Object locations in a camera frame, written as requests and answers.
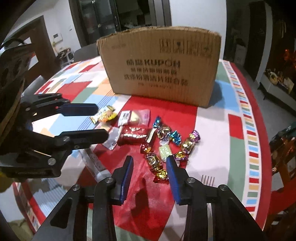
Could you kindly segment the black silver snack bar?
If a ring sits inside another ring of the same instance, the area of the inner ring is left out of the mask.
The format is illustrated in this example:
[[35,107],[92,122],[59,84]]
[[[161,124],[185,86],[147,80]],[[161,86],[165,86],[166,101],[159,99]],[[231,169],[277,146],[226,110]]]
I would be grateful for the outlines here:
[[98,159],[96,154],[93,152],[93,149],[81,149],[79,150],[79,153],[82,157],[82,160],[86,168],[92,174],[93,178],[97,183],[99,183],[105,178],[111,177],[111,173]]

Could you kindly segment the red snack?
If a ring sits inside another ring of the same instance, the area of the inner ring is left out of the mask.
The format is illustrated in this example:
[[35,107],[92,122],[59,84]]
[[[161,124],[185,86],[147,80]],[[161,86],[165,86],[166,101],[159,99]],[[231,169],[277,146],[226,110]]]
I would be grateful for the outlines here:
[[117,144],[141,145],[149,143],[154,138],[154,129],[138,126],[121,126]]

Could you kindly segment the red gold candy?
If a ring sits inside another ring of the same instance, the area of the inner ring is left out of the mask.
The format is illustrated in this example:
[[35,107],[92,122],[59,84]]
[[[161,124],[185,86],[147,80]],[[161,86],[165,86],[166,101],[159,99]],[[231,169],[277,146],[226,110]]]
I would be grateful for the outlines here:
[[149,144],[141,144],[140,153],[144,155],[149,170],[154,174],[155,183],[168,183],[168,173],[164,169],[161,159],[154,153]]

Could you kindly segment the purple gold candy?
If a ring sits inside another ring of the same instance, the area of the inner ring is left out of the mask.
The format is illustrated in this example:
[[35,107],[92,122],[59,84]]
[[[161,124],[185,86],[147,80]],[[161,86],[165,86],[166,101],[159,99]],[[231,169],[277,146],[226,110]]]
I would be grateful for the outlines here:
[[179,162],[188,161],[189,155],[193,151],[195,145],[200,142],[200,140],[200,134],[196,130],[193,130],[184,140],[184,142],[182,142],[180,151],[174,154],[175,160]]

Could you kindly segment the green white candy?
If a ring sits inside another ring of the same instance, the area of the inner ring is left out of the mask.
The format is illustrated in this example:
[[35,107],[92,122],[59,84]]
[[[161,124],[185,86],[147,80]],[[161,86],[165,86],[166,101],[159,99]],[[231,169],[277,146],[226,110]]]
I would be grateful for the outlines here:
[[171,152],[169,144],[159,146],[159,155],[162,161],[166,162],[167,157],[171,156],[172,154],[173,153]]

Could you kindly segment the silver foil small packet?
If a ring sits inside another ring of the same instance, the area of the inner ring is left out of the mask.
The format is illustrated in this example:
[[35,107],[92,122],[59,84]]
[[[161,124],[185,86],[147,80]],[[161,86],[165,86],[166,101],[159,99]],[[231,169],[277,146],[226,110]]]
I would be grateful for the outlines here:
[[122,126],[118,127],[112,127],[109,131],[109,137],[108,139],[102,144],[105,148],[112,151],[118,142],[118,139],[120,137],[120,133],[122,131]]

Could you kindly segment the green white snack stick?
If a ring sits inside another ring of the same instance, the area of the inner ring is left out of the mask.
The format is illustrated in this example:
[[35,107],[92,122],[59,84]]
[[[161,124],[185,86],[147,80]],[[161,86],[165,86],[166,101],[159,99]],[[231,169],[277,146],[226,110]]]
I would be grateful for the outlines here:
[[113,106],[107,105],[101,109],[99,109],[98,113],[91,116],[91,121],[96,123],[106,123],[116,118],[117,113],[115,113],[115,108]]

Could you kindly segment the dark wooden door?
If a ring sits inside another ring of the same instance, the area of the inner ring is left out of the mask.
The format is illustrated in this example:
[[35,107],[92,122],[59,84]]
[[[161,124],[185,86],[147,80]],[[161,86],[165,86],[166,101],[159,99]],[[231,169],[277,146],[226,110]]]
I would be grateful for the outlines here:
[[11,38],[18,38],[23,41],[29,38],[38,59],[37,64],[30,68],[25,74],[26,86],[31,84],[39,76],[42,76],[45,80],[49,80],[61,69],[49,40],[43,16],[35,18],[20,27],[14,33],[8,35],[6,40]]

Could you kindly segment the white shoe rack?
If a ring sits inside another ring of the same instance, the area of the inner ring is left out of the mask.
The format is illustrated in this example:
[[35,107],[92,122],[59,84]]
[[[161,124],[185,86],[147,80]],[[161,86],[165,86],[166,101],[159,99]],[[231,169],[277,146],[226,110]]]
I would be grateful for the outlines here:
[[60,51],[56,57],[57,63],[61,68],[70,65],[74,62],[74,52],[71,48],[66,48]]

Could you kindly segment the grey dining chair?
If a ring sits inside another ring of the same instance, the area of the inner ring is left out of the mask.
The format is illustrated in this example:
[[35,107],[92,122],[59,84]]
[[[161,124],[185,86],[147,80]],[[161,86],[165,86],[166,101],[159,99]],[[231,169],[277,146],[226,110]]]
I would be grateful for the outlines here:
[[84,46],[74,52],[74,62],[84,61],[99,56],[96,43]]

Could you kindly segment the red wooden chair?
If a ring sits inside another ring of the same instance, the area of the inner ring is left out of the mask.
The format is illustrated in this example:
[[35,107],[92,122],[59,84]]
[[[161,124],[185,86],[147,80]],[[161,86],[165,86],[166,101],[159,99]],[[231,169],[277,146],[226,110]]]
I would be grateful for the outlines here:
[[266,240],[295,240],[295,123],[279,131],[269,143],[272,174],[279,173],[283,187],[271,193],[267,220],[263,229]]

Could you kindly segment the white pink pastry packet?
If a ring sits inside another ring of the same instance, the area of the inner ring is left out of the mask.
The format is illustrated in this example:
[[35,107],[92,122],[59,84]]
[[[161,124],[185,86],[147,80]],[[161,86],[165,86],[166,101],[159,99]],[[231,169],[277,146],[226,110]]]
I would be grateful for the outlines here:
[[118,126],[148,126],[150,115],[149,109],[123,110],[118,118]]

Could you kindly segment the colourful patchwork tablecloth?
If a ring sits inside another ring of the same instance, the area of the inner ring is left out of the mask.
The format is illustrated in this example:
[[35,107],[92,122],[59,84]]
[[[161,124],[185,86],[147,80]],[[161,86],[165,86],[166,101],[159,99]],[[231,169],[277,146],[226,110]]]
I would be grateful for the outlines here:
[[[264,227],[271,193],[268,138],[254,95],[234,64],[219,62],[208,108],[117,95],[100,57],[64,67],[38,89],[39,94],[55,92],[74,103],[95,103],[99,108],[149,109],[151,121],[161,117],[183,138],[197,130],[201,140],[184,164],[188,174],[205,185],[228,185]],[[118,240],[180,240],[186,207],[174,203],[168,184],[154,183],[139,146],[108,150],[97,145],[93,151],[110,172],[122,165],[127,155],[134,158],[127,200],[113,210]]]

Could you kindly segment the blue gold wrapped candy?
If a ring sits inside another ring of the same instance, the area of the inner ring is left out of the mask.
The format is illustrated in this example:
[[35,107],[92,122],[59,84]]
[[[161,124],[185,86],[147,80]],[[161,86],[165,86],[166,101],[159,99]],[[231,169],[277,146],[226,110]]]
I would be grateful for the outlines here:
[[152,127],[157,130],[157,136],[160,140],[168,141],[170,139],[171,128],[162,122],[160,116],[156,117]]

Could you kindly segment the brown cardboard box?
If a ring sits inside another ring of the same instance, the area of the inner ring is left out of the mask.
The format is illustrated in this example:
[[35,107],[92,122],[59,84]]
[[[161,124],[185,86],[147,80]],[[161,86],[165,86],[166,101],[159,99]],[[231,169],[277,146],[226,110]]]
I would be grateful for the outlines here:
[[113,92],[209,105],[220,57],[219,33],[141,27],[102,37],[97,47]]

